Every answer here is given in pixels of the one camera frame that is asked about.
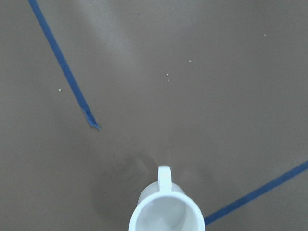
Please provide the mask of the white ceramic cup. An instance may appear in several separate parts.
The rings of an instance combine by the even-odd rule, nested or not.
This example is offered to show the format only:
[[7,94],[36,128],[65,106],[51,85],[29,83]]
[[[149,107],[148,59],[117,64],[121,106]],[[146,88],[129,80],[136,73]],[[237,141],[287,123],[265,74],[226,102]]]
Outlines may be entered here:
[[196,202],[172,182],[170,166],[159,166],[157,181],[140,194],[130,231],[204,231],[203,214]]

